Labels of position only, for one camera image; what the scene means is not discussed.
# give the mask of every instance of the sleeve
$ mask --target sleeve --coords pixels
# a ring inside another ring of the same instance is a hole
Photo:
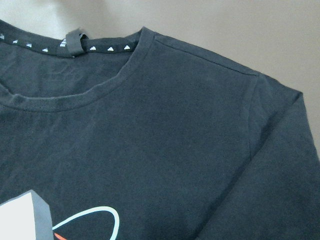
[[[320,240],[320,161],[303,93],[259,73],[250,160],[195,240]]]

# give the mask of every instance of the graphic print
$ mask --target graphic print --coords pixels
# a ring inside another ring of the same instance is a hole
[[[93,207],[93,208],[90,208],[90,209],[87,209],[87,210],[84,210],[84,211],[81,211],[71,217],[68,217],[66,220],[58,223],[57,225],[55,225],[52,230],[55,230],[59,227],[61,227],[62,225],[76,219],[76,218],[79,218],[81,216],[84,216],[84,215],[87,215],[87,214],[92,214],[92,213],[95,213],[95,212],[100,212],[100,211],[106,211],[106,212],[110,212],[113,214],[113,217],[114,217],[114,227],[113,227],[113,232],[112,232],[112,235],[110,237],[110,240],[116,240],[116,237],[118,235],[118,230],[119,230],[119,224],[120,224],[120,220],[119,220],[119,215],[117,213],[117,211],[110,207],[110,206],[97,206],[97,207]],[[54,232],[54,236],[59,239],[59,240],[68,240],[66,238],[64,238],[63,236],[59,235],[58,233]]]

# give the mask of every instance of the gray surface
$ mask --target gray surface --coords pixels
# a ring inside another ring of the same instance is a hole
[[[2,0],[0,19],[62,39],[81,27],[91,39],[142,26],[265,73],[303,92],[320,156],[319,1]]]
[[[54,240],[50,207],[34,190],[30,190],[34,206],[36,240]]]

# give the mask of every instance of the crew neck collar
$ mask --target crew neck collar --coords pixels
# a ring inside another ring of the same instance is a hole
[[[17,28],[7,22],[0,20],[0,35],[6,36],[4,33],[11,33],[14,37],[23,36],[28,41],[34,40],[35,42],[45,42],[51,47],[59,45],[63,39],[56,39],[47,36],[38,35],[36,33],[28,32],[23,29]],[[141,64],[145,59],[152,42],[154,40],[155,32],[149,28],[142,26],[142,28],[125,37],[114,38],[97,38],[97,39],[83,39],[86,46],[97,44],[101,41],[108,40],[114,43],[115,46],[123,44],[128,40],[129,44],[134,45],[132,54],[128,61],[122,66],[120,71],[113,77],[94,85],[85,92],[73,95],[54,96],[54,97],[29,97],[19,93],[11,93],[4,85],[0,83],[0,104],[24,111],[30,112],[61,112],[72,109],[77,109],[82,106],[88,105],[99,98],[107,95],[111,90],[118,87],[123,81],[125,81]]]

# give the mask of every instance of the t-shirt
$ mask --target t-shirt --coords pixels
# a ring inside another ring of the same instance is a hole
[[[301,91],[145,26],[1,20],[0,62],[0,203],[34,190],[55,240],[320,239]]]

